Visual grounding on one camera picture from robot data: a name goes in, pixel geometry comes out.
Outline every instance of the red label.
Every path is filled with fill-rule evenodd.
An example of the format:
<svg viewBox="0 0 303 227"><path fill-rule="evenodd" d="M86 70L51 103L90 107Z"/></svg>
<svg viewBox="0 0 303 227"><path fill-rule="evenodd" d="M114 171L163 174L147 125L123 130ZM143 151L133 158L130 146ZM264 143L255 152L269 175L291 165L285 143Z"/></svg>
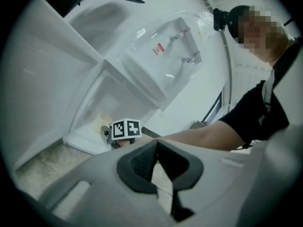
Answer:
<svg viewBox="0 0 303 227"><path fill-rule="evenodd" d="M160 50L164 51L164 48L160 43L158 44L158 46L159 46Z"/></svg>

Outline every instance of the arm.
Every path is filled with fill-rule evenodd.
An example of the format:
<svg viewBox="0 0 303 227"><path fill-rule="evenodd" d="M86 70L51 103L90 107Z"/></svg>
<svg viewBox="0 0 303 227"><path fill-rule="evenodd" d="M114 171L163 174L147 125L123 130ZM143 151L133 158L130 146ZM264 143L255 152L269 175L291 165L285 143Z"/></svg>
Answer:
<svg viewBox="0 0 303 227"><path fill-rule="evenodd" d="M156 138L156 140L173 140L176 142L209 149L233 150L244 144L237 132L228 124L217 121L214 124L200 128L182 131L176 134ZM150 139L136 142L148 142ZM129 145L127 141L120 141L120 146Z"/></svg>

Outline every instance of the black cap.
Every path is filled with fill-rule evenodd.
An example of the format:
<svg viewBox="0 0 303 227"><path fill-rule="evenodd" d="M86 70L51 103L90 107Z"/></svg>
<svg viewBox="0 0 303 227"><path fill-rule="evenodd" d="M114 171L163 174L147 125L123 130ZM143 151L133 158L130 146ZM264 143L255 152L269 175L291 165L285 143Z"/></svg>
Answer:
<svg viewBox="0 0 303 227"><path fill-rule="evenodd" d="M243 37L239 38L239 21L243 20L244 12L249 10L249 6L236 6L228 14L227 26L232 37L238 42L243 43Z"/></svg>

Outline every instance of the cup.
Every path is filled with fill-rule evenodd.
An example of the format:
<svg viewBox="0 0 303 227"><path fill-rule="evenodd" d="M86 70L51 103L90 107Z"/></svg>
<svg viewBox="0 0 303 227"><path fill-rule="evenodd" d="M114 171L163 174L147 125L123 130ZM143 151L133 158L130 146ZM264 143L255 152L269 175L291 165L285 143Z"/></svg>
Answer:
<svg viewBox="0 0 303 227"><path fill-rule="evenodd" d="M98 114L93 123L93 131L96 133L101 133L101 127L107 126L109 127L111 122L113 121L112 117L108 114Z"/></svg>

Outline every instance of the sticker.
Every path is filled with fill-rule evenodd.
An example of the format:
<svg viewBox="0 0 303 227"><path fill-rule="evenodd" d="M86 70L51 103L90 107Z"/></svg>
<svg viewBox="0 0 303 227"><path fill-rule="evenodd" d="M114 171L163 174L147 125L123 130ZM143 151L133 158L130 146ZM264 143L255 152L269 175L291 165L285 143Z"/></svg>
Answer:
<svg viewBox="0 0 303 227"><path fill-rule="evenodd" d="M162 52L164 51L164 48L160 43L158 44L158 47L160 48L160 50L162 50Z"/></svg>
<svg viewBox="0 0 303 227"><path fill-rule="evenodd" d="M200 31L198 31L198 35L199 35L199 37L200 37L200 40L202 40L202 35L201 35L201 32L200 32Z"/></svg>
<svg viewBox="0 0 303 227"><path fill-rule="evenodd" d="M164 48L163 48L163 46L159 43L159 44L157 45L156 49L153 49L153 51L154 51L154 53L155 53L156 55L158 55L160 52L163 52L163 51L164 51Z"/></svg>

